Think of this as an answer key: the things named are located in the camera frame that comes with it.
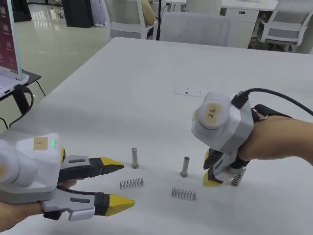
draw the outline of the human hand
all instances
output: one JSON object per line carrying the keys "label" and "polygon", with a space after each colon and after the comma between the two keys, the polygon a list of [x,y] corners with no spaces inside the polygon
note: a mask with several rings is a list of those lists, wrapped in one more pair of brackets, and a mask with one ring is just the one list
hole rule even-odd
{"label": "human hand", "polygon": [[[76,180],[67,181],[59,186],[70,188],[76,184]],[[40,202],[28,204],[7,204],[0,202],[0,233],[12,228],[32,215],[42,214]]]}
{"label": "human hand", "polygon": [[288,117],[268,117],[255,123],[238,155],[244,161],[298,156],[313,165],[313,124]]}

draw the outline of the white chair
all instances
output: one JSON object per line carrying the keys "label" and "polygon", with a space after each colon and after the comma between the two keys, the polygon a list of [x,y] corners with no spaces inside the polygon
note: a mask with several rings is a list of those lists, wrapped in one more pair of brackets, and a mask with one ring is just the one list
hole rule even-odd
{"label": "white chair", "polygon": [[270,19],[258,19],[255,29],[261,43],[299,46],[313,14],[313,2],[279,1]]}
{"label": "white chair", "polygon": [[153,39],[157,36],[157,21],[146,26],[141,0],[102,0],[106,14],[106,40],[112,39],[112,31],[125,32],[126,37],[147,39],[147,33],[154,28]]}
{"label": "white chair", "polygon": [[219,15],[221,0],[187,0],[186,9],[188,12]]}
{"label": "white chair", "polygon": [[225,16],[165,12],[160,40],[226,47],[230,25],[230,20]]}

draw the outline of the gray floor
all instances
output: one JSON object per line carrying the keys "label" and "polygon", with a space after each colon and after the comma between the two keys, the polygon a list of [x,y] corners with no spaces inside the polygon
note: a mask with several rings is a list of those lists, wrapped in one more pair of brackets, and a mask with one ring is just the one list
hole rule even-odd
{"label": "gray floor", "polygon": [[[58,7],[29,5],[31,22],[15,24],[23,69],[42,76],[40,84],[48,94],[105,44],[104,28],[67,27]],[[43,95],[37,84],[30,86],[35,103]],[[0,102],[0,117],[11,122],[20,115],[13,98]],[[0,133],[5,130],[0,122]]]}

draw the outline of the metal spring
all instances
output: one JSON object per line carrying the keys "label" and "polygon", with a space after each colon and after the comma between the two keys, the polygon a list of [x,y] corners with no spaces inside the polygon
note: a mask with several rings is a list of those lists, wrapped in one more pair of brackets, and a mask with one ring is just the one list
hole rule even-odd
{"label": "metal spring", "polygon": [[196,192],[188,191],[179,188],[172,188],[172,197],[195,201],[197,198]]}
{"label": "metal spring", "polygon": [[143,179],[138,178],[138,179],[132,179],[132,180],[123,180],[119,182],[119,186],[121,189],[142,187]]}
{"label": "metal spring", "polygon": [[243,169],[242,171],[240,171],[231,181],[231,185],[234,187],[238,187],[241,180],[243,179],[245,172],[246,172],[246,169]]}

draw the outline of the white power strip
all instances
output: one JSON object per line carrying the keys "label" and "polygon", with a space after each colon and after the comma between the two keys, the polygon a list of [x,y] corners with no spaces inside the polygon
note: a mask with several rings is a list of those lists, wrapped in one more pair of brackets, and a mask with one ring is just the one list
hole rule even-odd
{"label": "white power strip", "polygon": [[188,95],[195,97],[205,97],[208,91],[204,89],[195,89],[190,87],[176,87],[175,94]]}

